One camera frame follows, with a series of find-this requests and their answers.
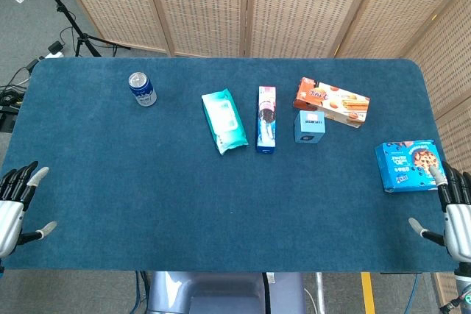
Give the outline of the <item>right robot hand black silver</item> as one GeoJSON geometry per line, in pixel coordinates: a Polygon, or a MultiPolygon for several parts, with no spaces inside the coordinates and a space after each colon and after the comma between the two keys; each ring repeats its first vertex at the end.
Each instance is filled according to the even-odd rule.
{"type": "Polygon", "coordinates": [[[470,278],[470,173],[460,173],[448,163],[443,171],[430,166],[429,171],[437,186],[444,217],[442,235],[423,227],[417,219],[409,218],[411,228],[421,237],[447,249],[458,263],[455,275],[470,278]]]}

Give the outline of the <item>left robot hand black silver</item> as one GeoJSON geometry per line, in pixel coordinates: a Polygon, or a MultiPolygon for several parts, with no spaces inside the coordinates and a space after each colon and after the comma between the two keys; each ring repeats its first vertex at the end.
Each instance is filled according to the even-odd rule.
{"type": "Polygon", "coordinates": [[[49,167],[35,169],[38,161],[33,161],[19,169],[8,171],[1,178],[1,260],[9,257],[17,246],[42,240],[57,226],[56,221],[47,223],[34,232],[23,232],[24,217],[42,179],[49,167]]]}

